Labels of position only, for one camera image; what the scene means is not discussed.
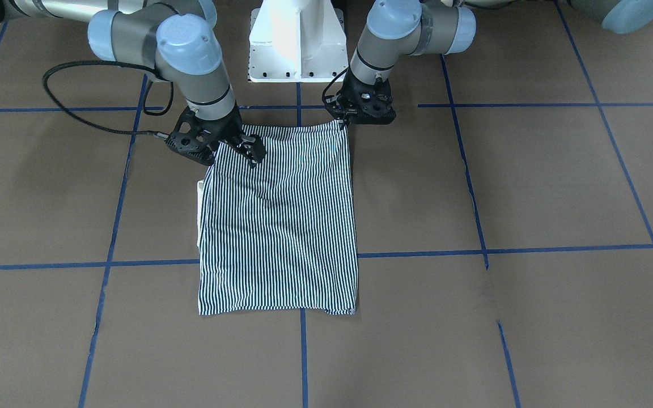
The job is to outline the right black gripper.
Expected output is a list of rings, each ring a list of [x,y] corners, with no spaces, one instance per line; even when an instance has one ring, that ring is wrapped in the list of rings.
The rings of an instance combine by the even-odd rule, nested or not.
[[[243,122],[241,121],[238,106],[234,105],[231,111],[223,118],[217,120],[201,120],[205,122],[205,129],[216,136],[218,147],[226,144],[236,150],[236,152],[247,159],[249,168],[256,168],[257,165],[264,161],[265,155],[267,154],[264,141],[257,134],[246,134],[243,132]]]

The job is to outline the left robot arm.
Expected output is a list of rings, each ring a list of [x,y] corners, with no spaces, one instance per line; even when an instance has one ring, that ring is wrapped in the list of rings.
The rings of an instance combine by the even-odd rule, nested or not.
[[[474,9],[482,3],[376,1],[347,68],[341,88],[322,93],[326,111],[342,127],[386,126],[396,119],[389,77],[404,55],[456,54],[469,49],[477,33]]]

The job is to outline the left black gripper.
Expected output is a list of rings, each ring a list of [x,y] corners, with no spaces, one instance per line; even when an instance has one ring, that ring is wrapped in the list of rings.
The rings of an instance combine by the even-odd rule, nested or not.
[[[342,71],[326,87],[343,78],[342,87],[335,95],[326,97],[326,110],[342,131],[349,124],[391,124],[396,118],[392,108],[389,80],[378,74],[374,84],[363,83],[351,71]]]

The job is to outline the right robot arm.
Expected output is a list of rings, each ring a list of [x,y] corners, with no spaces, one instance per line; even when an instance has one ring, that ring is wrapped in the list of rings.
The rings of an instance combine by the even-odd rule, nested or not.
[[[53,103],[82,122],[59,101],[49,78],[65,68],[117,66],[147,75],[150,84],[169,83],[186,100],[173,131],[150,131],[175,153],[210,166],[222,144],[249,165],[264,160],[260,136],[246,133],[213,28],[211,1],[0,1],[0,24],[20,16],[52,16],[86,22],[94,61],[62,63],[44,73],[43,88]]]

